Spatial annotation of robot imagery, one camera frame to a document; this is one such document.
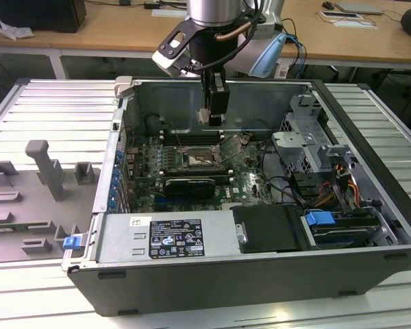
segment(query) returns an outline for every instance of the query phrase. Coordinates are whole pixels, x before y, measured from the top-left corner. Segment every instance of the blue latch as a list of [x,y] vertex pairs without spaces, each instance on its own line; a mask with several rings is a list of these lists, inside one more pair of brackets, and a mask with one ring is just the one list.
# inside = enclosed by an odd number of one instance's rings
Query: blue latch
[[64,239],[62,247],[64,250],[80,250],[81,239],[82,238],[80,236],[68,236]]
[[309,226],[312,225],[335,225],[335,218],[330,211],[311,211],[306,216]]

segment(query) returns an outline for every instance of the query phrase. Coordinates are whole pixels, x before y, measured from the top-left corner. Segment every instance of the sticker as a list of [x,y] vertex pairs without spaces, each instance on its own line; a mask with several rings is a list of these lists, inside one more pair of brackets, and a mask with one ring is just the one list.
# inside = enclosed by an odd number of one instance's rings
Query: sticker
[[197,256],[205,256],[200,219],[151,221],[149,224],[149,257],[159,259]]
[[133,216],[129,218],[129,226],[149,226],[149,223],[151,223],[152,217],[148,216]]

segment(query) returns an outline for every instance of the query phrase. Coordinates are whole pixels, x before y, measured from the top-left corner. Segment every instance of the motherboard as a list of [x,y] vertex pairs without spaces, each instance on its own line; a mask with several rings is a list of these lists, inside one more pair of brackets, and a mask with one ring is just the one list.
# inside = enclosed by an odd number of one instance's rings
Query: motherboard
[[260,169],[262,141],[243,133],[204,141],[191,138],[142,137],[127,149],[132,212],[229,210],[274,203]]

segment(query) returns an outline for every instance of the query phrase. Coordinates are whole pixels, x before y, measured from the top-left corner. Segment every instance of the wooden desk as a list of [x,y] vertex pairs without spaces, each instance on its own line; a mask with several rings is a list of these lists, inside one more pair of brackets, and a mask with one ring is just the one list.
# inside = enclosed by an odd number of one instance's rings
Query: wooden desk
[[[388,0],[351,0],[374,3],[383,10],[403,14],[411,3]],[[377,29],[336,27],[316,13],[322,0],[286,0],[282,18],[295,21],[299,40],[308,50],[307,64],[411,69],[411,36],[400,23],[386,16],[370,17]],[[61,56],[150,58],[152,53],[182,20],[154,17],[151,10],[86,4],[87,17],[76,34],[35,31],[35,38],[13,41],[0,34],[0,53],[33,53],[49,56],[55,75],[67,74]],[[289,21],[286,29],[292,33]],[[286,45],[283,62],[292,62],[297,52]]]
[[[358,62],[411,63],[411,36],[400,23],[387,16],[365,15],[375,21],[377,29],[336,27],[326,23],[317,14],[324,10],[322,1],[291,0],[285,2],[282,18],[290,17],[297,26],[299,40],[308,50],[308,58],[314,60],[348,60]],[[374,3],[399,20],[411,8],[411,3],[389,0],[353,0]],[[285,22],[288,32],[292,24]]]

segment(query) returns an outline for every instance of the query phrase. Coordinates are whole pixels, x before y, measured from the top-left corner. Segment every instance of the computer mouse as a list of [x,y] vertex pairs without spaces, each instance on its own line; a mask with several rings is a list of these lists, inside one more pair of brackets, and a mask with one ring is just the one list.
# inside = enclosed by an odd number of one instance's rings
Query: computer mouse
[[335,9],[334,4],[333,4],[332,2],[330,2],[330,1],[324,1],[324,2],[323,2],[323,7],[326,8],[326,9],[328,9],[328,10],[333,10],[333,9]]

